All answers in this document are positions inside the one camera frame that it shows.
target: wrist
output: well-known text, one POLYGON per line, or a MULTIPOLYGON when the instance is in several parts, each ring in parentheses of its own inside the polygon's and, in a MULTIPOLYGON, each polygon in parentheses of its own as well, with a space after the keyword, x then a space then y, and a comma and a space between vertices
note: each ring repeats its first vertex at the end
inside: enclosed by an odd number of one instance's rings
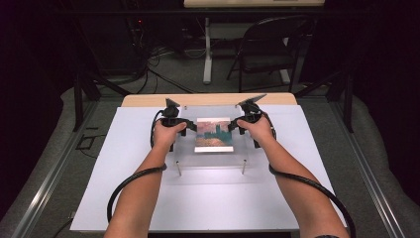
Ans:
POLYGON ((259 144, 261 148, 263 148, 264 150, 268 150, 269 148, 271 148, 271 146, 278 144, 278 142, 272 136, 267 136, 264 139, 260 140, 259 144))
POLYGON ((152 147, 152 151, 155 153, 163 153, 163 154, 167 154, 169 152, 170 149, 170 145, 166 145, 166 144, 154 144, 154 146, 152 147))

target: black curtain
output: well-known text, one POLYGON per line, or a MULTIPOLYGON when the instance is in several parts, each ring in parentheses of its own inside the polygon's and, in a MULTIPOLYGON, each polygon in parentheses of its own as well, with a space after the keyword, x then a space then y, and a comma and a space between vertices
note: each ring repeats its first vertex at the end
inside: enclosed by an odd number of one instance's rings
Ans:
POLYGON ((0 88, 3 217, 42 154, 72 87, 52 19, 38 1, 2 1, 0 88))
POLYGON ((399 1, 387 15, 355 77, 355 95, 382 136, 389 167, 420 205, 420 4, 399 1))

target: colorful image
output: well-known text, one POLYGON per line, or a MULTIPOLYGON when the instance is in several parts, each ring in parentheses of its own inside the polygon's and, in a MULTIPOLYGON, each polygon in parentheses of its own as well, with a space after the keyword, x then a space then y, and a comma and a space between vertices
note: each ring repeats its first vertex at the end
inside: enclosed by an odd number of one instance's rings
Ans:
POLYGON ((233 152, 229 118, 197 118, 195 152, 233 152))

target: hand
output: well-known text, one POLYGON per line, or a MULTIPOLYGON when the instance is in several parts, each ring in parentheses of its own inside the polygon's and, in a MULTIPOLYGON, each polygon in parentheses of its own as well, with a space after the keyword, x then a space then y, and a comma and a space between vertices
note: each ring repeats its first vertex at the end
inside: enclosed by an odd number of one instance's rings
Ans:
POLYGON ((269 126, 268 120, 264 115, 256 123, 249 123, 244 120, 238 120, 238 126, 250 131, 251 137, 256 140, 261 146, 263 142, 274 139, 269 126))
POLYGON ((169 151, 170 146, 175 142, 176 133, 186 128, 186 123, 182 122, 173 127, 165 127, 157 120, 154 130, 154 147, 163 146, 169 151))

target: wooden surface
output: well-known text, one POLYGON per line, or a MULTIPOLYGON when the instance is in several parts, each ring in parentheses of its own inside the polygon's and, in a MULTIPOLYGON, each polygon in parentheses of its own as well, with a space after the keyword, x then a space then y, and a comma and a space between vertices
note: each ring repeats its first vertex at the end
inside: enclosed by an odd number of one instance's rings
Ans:
MULTIPOLYGON (((236 105, 239 102, 262 93, 200 93, 200 94, 146 94, 128 95, 122 107, 166 106, 166 98, 181 106, 195 105, 236 105)), ((257 104, 297 105, 293 94, 288 92, 268 93, 257 104)))
POLYGON ((184 0, 186 8, 323 6, 324 0, 184 0))

